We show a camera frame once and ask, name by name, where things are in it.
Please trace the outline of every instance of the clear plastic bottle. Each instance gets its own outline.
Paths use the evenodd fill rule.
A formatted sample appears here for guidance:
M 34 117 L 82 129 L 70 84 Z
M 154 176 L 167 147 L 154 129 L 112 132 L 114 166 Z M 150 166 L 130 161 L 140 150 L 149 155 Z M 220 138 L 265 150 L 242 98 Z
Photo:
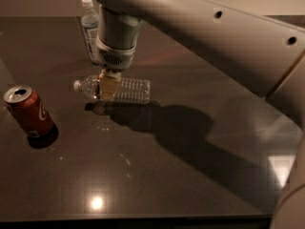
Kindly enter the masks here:
M 100 76 L 90 75 L 83 81 L 73 84 L 76 92 L 82 92 L 87 98 L 105 100 L 101 97 Z M 147 104 L 150 102 L 151 82 L 143 79 L 120 78 L 116 91 L 111 99 L 105 101 Z
M 87 48 L 89 51 L 91 62 L 95 65 L 98 64 L 96 60 L 96 36 L 98 31 L 98 14 L 94 10 L 92 0 L 82 0 L 83 15 L 81 17 L 81 23 L 86 38 Z

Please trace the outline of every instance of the lying bottle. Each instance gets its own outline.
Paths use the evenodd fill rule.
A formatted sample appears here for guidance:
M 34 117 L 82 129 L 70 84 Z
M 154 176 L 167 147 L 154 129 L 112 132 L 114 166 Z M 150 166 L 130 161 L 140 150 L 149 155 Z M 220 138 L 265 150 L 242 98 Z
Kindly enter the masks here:
M 83 81 L 75 81 L 73 87 L 90 99 L 134 104 L 150 102 L 149 80 L 90 75 Z

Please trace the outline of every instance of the upright bottle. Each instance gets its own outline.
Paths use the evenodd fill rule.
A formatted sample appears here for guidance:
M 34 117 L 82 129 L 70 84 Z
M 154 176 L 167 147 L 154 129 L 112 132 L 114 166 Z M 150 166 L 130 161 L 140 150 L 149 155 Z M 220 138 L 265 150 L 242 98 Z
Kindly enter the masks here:
M 82 92 L 87 98 L 110 101 L 123 102 L 133 104 L 147 104 L 150 102 L 151 82 L 143 79 L 120 78 L 117 84 L 112 84 L 100 75 L 90 75 L 83 81 L 74 82 L 74 90 Z M 115 85 L 115 91 L 109 95 L 109 89 Z
M 92 0 L 82 0 L 83 15 L 81 17 L 81 23 L 85 34 L 87 48 L 89 51 L 91 62 L 95 65 L 98 64 L 96 60 L 96 36 L 98 29 L 98 14 L 94 10 Z

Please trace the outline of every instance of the can top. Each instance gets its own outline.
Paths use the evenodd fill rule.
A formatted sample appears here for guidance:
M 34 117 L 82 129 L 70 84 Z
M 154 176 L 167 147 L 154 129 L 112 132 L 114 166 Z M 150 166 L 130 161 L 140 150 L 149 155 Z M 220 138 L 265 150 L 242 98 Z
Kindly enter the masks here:
M 3 98 L 7 103 L 19 103 L 26 100 L 31 95 L 31 92 L 31 87 L 19 85 L 9 89 Z

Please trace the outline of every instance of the bottle label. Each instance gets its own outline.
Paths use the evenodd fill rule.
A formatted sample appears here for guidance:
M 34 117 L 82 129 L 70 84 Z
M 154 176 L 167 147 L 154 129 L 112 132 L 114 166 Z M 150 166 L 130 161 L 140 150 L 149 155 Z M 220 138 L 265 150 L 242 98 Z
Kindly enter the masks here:
M 83 28 L 84 30 L 84 34 L 85 34 L 85 38 L 86 38 L 86 43 L 87 43 L 87 48 L 89 51 L 89 55 L 91 58 L 91 61 L 95 64 L 97 64 L 97 60 L 96 60 L 96 46 L 95 46 L 95 41 L 96 41 L 96 37 L 97 37 L 97 28 Z

